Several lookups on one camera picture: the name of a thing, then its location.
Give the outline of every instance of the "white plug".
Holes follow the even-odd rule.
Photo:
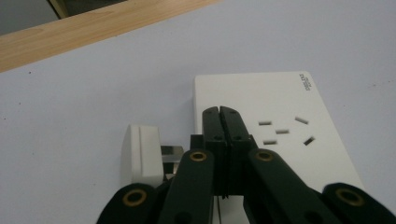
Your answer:
[[[121,185],[163,182],[163,159],[157,127],[128,126],[121,152]]]

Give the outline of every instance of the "white table surface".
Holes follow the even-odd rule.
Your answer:
[[[193,79],[306,70],[396,213],[396,2],[224,0],[0,74],[2,223],[94,223],[129,123],[188,148]]]

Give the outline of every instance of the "power plug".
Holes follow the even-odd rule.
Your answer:
[[[158,127],[129,125],[121,150],[120,183],[143,183],[157,188],[163,182],[163,157]]]
[[[205,109],[228,106],[240,113],[257,145],[276,151],[308,187],[322,192],[343,182],[363,189],[309,73],[198,76],[194,101],[196,133],[202,133]],[[241,197],[219,199],[214,207],[214,223],[217,215],[222,223],[248,223]]]

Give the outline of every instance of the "wooden edge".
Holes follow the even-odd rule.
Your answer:
[[[0,36],[0,72],[163,21],[219,0],[130,0]]]
[[[61,19],[68,17],[68,12],[64,0],[49,0]]]

